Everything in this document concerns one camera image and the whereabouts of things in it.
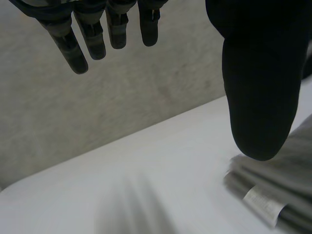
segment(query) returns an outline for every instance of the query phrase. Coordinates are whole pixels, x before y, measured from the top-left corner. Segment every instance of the white surface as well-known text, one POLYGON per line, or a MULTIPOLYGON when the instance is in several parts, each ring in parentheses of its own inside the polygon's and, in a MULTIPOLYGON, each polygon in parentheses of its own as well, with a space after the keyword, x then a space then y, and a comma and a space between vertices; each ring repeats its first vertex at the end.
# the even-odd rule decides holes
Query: white surface
MULTIPOLYGON (((311 97, 306 83, 293 129, 312 113, 311 97)), ((112 186, 143 174, 181 233, 280 233, 225 190, 238 153, 223 97, 13 184, 0 193, 0 230, 100 233, 112 186)))

